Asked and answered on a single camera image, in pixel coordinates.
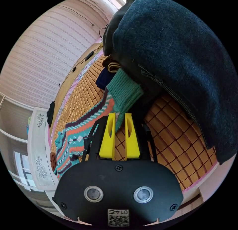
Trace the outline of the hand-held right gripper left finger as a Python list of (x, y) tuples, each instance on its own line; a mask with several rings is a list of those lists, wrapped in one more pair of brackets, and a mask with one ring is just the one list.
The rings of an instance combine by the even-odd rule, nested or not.
[(116, 114), (109, 113), (99, 151), (101, 159), (115, 158)]

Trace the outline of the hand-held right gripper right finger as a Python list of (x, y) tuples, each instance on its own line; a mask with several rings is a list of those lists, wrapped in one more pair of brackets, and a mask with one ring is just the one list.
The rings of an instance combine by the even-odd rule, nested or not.
[(125, 113), (125, 157), (138, 159), (140, 150), (131, 113)]

